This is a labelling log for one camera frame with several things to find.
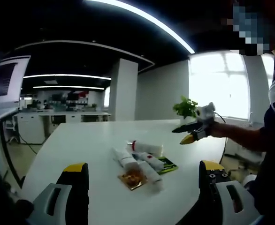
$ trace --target ceiling light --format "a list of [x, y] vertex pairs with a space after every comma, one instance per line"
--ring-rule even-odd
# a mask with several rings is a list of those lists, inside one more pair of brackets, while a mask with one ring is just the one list
[[56, 80], [53, 81], [44, 81], [46, 84], [58, 84]]
[[85, 89], [99, 89], [99, 90], [104, 90], [104, 88], [96, 88], [96, 87], [84, 87], [84, 86], [36, 86], [33, 88], [85, 88]]
[[144, 12], [144, 11], [138, 9], [138, 8], [135, 8], [135, 7], [133, 7], [131, 5], [128, 5], [124, 2], [120, 2], [120, 1], [116, 1], [116, 0], [87, 0], [87, 1], [97, 1], [97, 2], [106, 3], [106, 4], [109, 4], [109, 5], [124, 8], [124, 9], [126, 9], [130, 12], [138, 14], [138, 15], [144, 17], [145, 19], [153, 22], [155, 25], [162, 28], [164, 31], [166, 31], [169, 35], [171, 35], [173, 38], [175, 38], [191, 54], [195, 53], [195, 51], [181, 37], [179, 37], [178, 34], [176, 34], [173, 30], [171, 30], [167, 25], [165, 25], [164, 23], [162, 23], [161, 21], [159, 21], [155, 17], [151, 16], [150, 14], [148, 14], [148, 13], [146, 13], [146, 12]]
[[42, 74], [42, 75], [25, 76], [24, 78], [42, 77], [42, 76], [77, 76], [77, 77], [86, 77], [86, 78], [97, 78], [97, 79], [103, 79], [103, 80], [111, 80], [110, 77], [90, 76], [90, 75], [77, 75], [77, 74]]

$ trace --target person's arm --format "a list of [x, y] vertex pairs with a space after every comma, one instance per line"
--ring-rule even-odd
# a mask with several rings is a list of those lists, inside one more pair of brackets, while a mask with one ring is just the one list
[[262, 135], [260, 130], [248, 130], [229, 124], [215, 122], [211, 126], [211, 136], [227, 137], [243, 147], [252, 151], [266, 151], [268, 139]]

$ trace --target white cylinder object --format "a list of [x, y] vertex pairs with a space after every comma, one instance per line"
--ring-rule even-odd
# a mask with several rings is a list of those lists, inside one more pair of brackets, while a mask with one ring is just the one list
[[128, 142], [129, 149], [135, 152], [147, 152], [155, 157], [160, 157], [162, 154], [162, 145], [151, 145], [142, 143], [139, 141], [129, 141]]
[[243, 187], [246, 187], [246, 185], [251, 182], [251, 181], [255, 181], [257, 175], [254, 174], [250, 174], [248, 176], [245, 177], [245, 179], [242, 182]]
[[112, 148], [112, 151], [115, 155], [115, 159], [119, 161], [125, 171], [130, 170], [139, 170], [138, 162], [132, 157], [132, 155], [126, 150], [118, 151], [115, 148]]
[[164, 168], [163, 162], [146, 152], [139, 153], [138, 156], [140, 159], [146, 161], [156, 171], [161, 171]]
[[147, 178], [148, 182], [151, 184], [157, 184], [158, 186], [162, 185], [161, 176], [145, 161], [139, 163], [144, 176]]

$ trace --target green leaves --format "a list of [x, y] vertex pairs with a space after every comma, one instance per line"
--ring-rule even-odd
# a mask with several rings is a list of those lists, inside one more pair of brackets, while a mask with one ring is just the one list
[[182, 95], [180, 99], [182, 102], [173, 106], [173, 110], [177, 113], [177, 115], [183, 116], [184, 119], [187, 116], [196, 117], [195, 109], [198, 103]]

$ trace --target black ceiling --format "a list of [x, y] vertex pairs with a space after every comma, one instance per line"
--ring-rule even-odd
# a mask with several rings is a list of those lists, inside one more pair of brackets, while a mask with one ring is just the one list
[[[221, 19], [228, 8], [223, 1], [159, 0], [124, 1], [156, 17], [195, 52], [235, 49], [231, 43], [240, 39]], [[145, 60], [110, 49], [80, 44], [51, 43], [32, 45], [14, 51], [22, 45], [49, 40], [73, 40], [111, 46], [143, 56], [155, 65], [152, 68], [185, 60], [188, 51], [168, 33], [145, 18], [125, 9], [85, 0], [8, 1], [0, 8], [0, 43], [4, 57], [30, 54], [26, 75], [82, 74], [106, 75], [119, 58], [135, 61], [139, 70], [152, 65]], [[97, 79], [57, 78], [59, 85], [107, 87], [109, 81]], [[41, 78], [25, 79], [23, 91], [33, 83], [45, 83]]]

